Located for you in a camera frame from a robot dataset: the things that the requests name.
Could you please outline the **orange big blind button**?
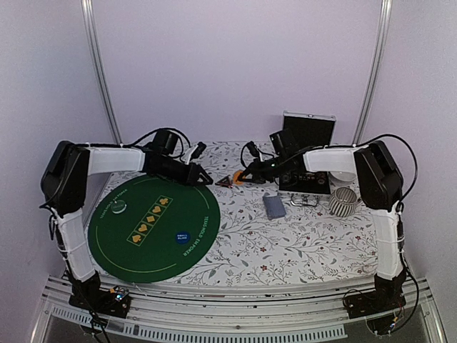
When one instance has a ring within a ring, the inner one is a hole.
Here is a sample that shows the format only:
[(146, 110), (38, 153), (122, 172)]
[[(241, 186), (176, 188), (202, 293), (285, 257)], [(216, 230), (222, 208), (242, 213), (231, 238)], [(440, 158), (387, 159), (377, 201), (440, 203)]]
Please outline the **orange big blind button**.
[(241, 176), (242, 172), (243, 172), (242, 170), (238, 170), (238, 171), (236, 171), (234, 173), (234, 175), (233, 175), (233, 183), (234, 184), (236, 184), (236, 185), (242, 185), (243, 184), (243, 181), (241, 181), (239, 179), (239, 177)]

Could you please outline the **blue playing card deck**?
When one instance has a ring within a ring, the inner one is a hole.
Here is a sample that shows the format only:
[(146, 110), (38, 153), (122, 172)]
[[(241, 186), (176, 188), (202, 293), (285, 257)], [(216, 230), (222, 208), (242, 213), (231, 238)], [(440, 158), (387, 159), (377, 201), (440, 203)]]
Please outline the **blue playing card deck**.
[(286, 209), (279, 194), (264, 194), (262, 197), (269, 220), (279, 219), (286, 216)]

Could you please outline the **blue small blind button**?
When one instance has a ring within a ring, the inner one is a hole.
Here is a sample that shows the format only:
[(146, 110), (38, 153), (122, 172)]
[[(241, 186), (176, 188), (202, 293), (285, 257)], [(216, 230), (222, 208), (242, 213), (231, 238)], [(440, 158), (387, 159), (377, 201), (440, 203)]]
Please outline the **blue small blind button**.
[(191, 240), (191, 235), (189, 232), (178, 232), (176, 233), (175, 240), (177, 244), (188, 244)]

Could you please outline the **clear dealer button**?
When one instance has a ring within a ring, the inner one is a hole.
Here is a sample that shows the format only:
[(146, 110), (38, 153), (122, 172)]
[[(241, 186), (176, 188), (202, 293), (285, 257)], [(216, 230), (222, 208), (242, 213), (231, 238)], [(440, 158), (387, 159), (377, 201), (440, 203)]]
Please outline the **clear dealer button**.
[(115, 200), (111, 204), (111, 211), (113, 214), (120, 214), (127, 208), (127, 204), (124, 200)]

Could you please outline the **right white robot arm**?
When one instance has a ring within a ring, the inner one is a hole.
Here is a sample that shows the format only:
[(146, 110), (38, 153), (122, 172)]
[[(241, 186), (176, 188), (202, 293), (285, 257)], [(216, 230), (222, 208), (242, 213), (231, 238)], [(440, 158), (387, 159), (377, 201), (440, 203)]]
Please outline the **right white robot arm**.
[(387, 146), (376, 137), (362, 145), (308, 146), (299, 150), (277, 149), (277, 156), (263, 160), (255, 144), (245, 145), (254, 156), (236, 181), (252, 184), (272, 182), (303, 167), (307, 172), (344, 172), (356, 175), (361, 201), (372, 211), (378, 248), (375, 291), (369, 305), (385, 311), (401, 293), (406, 280), (403, 260), (403, 176)]

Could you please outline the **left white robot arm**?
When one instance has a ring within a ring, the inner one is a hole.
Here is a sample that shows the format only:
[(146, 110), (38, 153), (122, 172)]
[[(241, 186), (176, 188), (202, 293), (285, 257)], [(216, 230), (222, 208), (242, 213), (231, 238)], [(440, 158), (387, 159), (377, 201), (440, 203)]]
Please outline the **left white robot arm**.
[[(78, 289), (91, 310), (106, 304), (98, 270), (135, 283), (175, 277), (196, 265), (213, 245), (220, 211), (210, 190), (212, 178), (196, 159), (198, 143), (183, 157), (168, 145), (57, 146), (41, 180), (51, 233)], [(89, 176), (133, 172), (83, 224)]]

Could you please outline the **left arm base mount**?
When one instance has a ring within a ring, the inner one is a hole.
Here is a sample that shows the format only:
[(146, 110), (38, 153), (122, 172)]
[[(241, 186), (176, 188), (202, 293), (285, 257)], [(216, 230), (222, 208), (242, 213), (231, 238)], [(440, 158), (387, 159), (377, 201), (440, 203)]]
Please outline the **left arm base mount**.
[(110, 290), (73, 287), (69, 304), (96, 314), (125, 319), (129, 313), (131, 297), (128, 289), (119, 286)]

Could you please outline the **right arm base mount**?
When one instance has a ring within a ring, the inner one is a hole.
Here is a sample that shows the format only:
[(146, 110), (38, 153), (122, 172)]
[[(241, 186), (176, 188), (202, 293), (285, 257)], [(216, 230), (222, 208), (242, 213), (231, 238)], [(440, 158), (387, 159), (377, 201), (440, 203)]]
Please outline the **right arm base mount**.
[(350, 289), (344, 294), (342, 304), (350, 319), (365, 317), (368, 330), (377, 337), (385, 337), (402, 330), (412, 320), (418, 309), (420, 295), (421, 289), (416, 284), (412, 307), (407, 310), (408, 302), (403, 292), (384, 302), (376, 291)]

